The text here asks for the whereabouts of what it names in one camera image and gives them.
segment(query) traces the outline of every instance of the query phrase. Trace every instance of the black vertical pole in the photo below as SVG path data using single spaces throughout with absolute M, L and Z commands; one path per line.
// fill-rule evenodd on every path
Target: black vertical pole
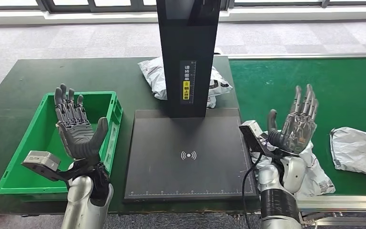
M 157 0 L 170 117 L 204 117 L 221 0 Z

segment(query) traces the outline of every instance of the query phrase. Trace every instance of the gray carpet floor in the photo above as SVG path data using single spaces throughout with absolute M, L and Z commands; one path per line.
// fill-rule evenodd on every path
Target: gray carpet floor
M 216 46 L 225 54 L 366 52 L 366 22 L 221 23 Z M 157 24 L 0 27 L 0 83 L 18 59 L 101 58 L 161 55 Z M 0 216 L 0 229 L 56 229 L 62 216 Z M 258 216 L 252 218 L 259 228 Z M 244 229 L 222 213 L 110 215 L 105 228 Z M 318 227 L 350 229 L 366 227 Z

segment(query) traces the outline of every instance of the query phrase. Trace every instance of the black cable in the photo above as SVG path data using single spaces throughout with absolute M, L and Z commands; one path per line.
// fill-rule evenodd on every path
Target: black cable
M 249 223 L 249 219 L 247 217 L 247 210 L 246 210 L 246 202 L 245 202 L 245 184 L 246 184 L 246 178 L 249 175 L 250 172 L 252 172 L 255 168 L 256 165 L 259 163 L 260 159 L 262 159 L 262 153 L 260 153 L 259 157 L 257 158 L 256 162 L 250 167 L 250 169 L 247 170 L 247 172 L 245 173 L 244 179 L 242 181 L 242 201 L 244 203 L 244 215 L 245 215 L 245 220 L 246 220 L 246 224 L 247 224 L 247 228 L 250 228 L 250 223 Z

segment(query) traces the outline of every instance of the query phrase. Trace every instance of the green plastic crate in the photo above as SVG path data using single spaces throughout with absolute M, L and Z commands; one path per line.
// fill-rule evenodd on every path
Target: green plastic crate
M 83 94 L 83 105 L 94 130 L 100 117 L 107 117 L 109 122 L 109 132 L 99 154 L 110 173 L 120 129 L 122 108 L 115 92 L 81 92 L 75 93 L 75 98 L 80 94 Z M 29 151 L 41 150 L 48 151 L 61 160 L 60 170 L 68 169 L 72 159 L 65 153 L 55 126 L 57 121 L 54 93 L 48 93 L 37 108 L 26 133 L 0 179 L 0 194 L 15 195 L 24 201 L 66 199 L 68 191 L 64 182 L 50 181 L 21 165 Z

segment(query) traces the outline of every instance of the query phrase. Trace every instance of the green table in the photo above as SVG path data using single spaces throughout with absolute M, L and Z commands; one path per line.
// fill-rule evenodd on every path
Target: green table
M 195 201 L 162 204 L 122 204 L 133 113 L 157 109 L 138 62 L 149 58 L 20 60 L 0 85 L 0 177 L 19 144 L 42 98 L 60 83 L 78 91 L 116 91 L 124 109 L 111 182 L 115 193 L 112 213 L 238 212 L 238 201 Z M 366 210 L 366 175 L 334 170 L 329 153 L 329 131 L 349 126 L 366 131 L 366 57 L 279 56 L 216 57 L 214 66 L 235 91 L 217 98 L 217 107 L 239 107 L 243 120 L 255 119 L 265 128 L 271 108 L 282 123 L 294 96 L 294 87 L 312 83 L 320 100 L 314 152 L 336 185 L 336 195 L 299 201 L 302 210 Z M 24 203 L 0 196 L 0 214 L 63 213 L 65 202 Z M 259 210 L 258 203 L 249 203 Z

